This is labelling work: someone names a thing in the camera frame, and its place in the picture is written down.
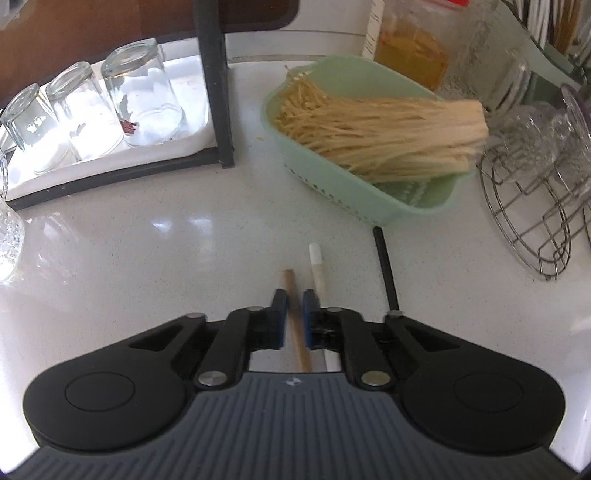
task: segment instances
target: wire rack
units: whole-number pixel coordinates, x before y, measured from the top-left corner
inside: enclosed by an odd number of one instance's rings
[[[591,244],[588,179],[570,188],[555,164],[529,180],[502,156],[485,155],[480,183],[495,223],[518,258],[545,280],[556,279],[571,260],[572,240],[585,231]]]

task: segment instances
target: white countertop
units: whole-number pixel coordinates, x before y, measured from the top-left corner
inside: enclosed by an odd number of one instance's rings
[[[284,65],[232,66],[235,168],[160,174],[21,212],[23,255],[0,285],[1,469],[35,448],[21,400],[42,370],[186,312],[222,319],[232,309],[268,304],[286,268],[301,290],[310,288],[311,241],[322,246],[331,304],[367,320],[384,315],[371,226],[290,176],[261,126],[262,100],[283,81]],[[586,238],[574,243],[558,281],[538,280],[493,224],[477,177],[444,212],[394,223],[385,236],[407,315],[559,381],[567,412],[553,450],[584,466],[591,457]],[[251,368],[288,371],[295,362],[289,349],[258,352]]]

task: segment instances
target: white tray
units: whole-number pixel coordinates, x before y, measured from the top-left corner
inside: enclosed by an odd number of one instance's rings
[[[122,141],[115,152],[104,157],[81,162],[69,158],[54,170],[42,174],[33,172],[27,156],[17,148],[8,166],[7,200],[100,173],[186,157],[206,147],[215,146],[201,57],[169,60],[164,62],[164,67],[185,111],[186,136],[149,147],[129,147]]]

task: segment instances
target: green plastic basket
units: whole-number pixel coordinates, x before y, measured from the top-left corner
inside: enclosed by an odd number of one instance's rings
[[[289,75],[309,73],[331,95],[357,98],[437,96],[416,82],[378,63],[360,57],[332,56],[296,67]],[[373,186],[280,133],[273,120],[279,114],[288,79],[271,92],[262,106],[264,127],[284,153],[285,166],[300,180],[374,225],[386,225],[404,213],[434,213],[450,199],[465,174],[429,182],[395,182]]]

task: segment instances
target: white tile wall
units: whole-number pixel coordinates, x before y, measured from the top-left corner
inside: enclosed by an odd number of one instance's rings
[[[372,0],[300,0],[282,30],[226,36],[230,59],[275,55],[361,54]]]

